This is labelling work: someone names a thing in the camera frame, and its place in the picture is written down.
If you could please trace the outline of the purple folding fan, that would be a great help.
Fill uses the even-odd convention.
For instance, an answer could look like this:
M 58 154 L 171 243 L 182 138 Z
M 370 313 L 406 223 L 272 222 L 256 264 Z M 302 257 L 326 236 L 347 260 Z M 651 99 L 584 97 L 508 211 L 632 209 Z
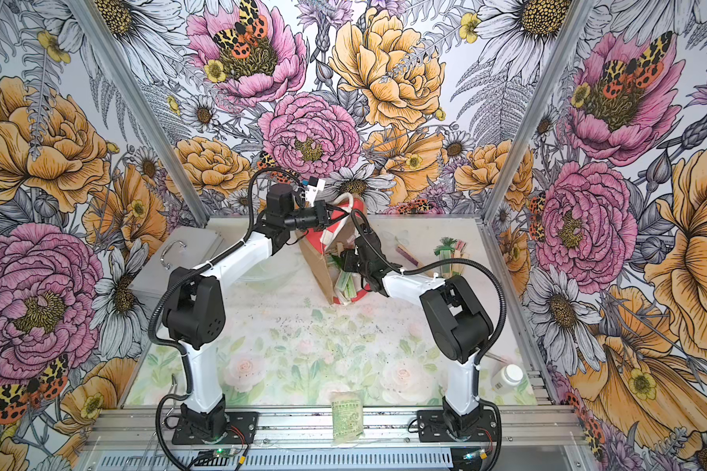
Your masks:
M 396 239 L 396 253 L 402 256 L 410 265 L 419 268 L 421 266 L 420 261 L 407 249 L 404 243 L 401 243 Z

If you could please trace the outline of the burlap tote bag red front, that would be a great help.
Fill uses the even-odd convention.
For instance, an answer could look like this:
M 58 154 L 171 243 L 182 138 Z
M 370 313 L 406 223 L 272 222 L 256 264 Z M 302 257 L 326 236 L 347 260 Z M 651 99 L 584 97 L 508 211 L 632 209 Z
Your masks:
M 348 217 L 323 230 L 309 230 L 300 251 L 330 304 L 349 305 L 365 297 L 363 278 L 343 269 L 343 252 L 355 249 L 355 225 Z

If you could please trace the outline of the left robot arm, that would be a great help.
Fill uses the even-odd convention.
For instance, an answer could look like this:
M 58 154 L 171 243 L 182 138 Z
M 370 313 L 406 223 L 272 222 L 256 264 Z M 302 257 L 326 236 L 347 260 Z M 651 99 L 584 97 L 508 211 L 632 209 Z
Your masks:
M 197 440 L 216 443 L 228 430 L 225 396 L 217 377 L 217 351 L 213 345 L 226 325 L 223 290 L 286 246 L 292 233 L 332 224 L 326 203 L 316 199 L 324 190 L 325 181 L 310 178 L 302 186 L 301 204 L 289 184 L 271 186 L 265 211 L 249 224 L 247 235 L 192 269 L 175 270 L 157 304 L 157 318 L 169 335 L 161 343 L 178 349 L 184 365 L 186 392 L 180 398 L 182 429 L 190 430 Z

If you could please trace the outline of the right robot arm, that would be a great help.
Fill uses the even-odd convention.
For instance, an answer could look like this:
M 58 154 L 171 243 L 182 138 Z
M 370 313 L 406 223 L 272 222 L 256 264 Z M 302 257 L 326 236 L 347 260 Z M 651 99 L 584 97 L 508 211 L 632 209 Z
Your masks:
M 464 276 L 444 279 L 433 274 L 444 265 L 454 264 L 475 268 L 491 282 L 499 300 L 497 324 L 492 322 Z M 507 319 L 505 294 L 497 277 L 486 266 L 463 258 L 439 260 L 407 270 L 390 263 L 373 232 L 359 234 L 355 247 L 344 251 L 343 268 L 347 273 L 359 274 L 371 292 L 422 309 L 436 347 L 452 361 L 449 385 L 443 396 L 447 434 L 457 441 L 468 439 L 489 406 L 478 393 L 481 359 L 497 343 Z

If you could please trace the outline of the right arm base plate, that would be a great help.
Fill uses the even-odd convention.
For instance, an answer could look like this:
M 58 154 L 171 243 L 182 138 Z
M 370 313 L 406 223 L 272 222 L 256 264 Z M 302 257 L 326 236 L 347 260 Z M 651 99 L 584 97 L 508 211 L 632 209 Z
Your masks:
M 502 437 L 498 413 L 488 406 L 475 408 L 463 416 L 449 409 L 418 410 L 416 427 L 422 443 L 497 443 Z

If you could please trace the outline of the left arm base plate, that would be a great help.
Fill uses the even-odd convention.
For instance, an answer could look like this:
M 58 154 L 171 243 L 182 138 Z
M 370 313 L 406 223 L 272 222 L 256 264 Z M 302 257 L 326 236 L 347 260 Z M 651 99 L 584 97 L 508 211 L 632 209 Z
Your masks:
M 257 431 L 257 412 L 184 409 L 172 438 L 174 445 L 251 445 Z

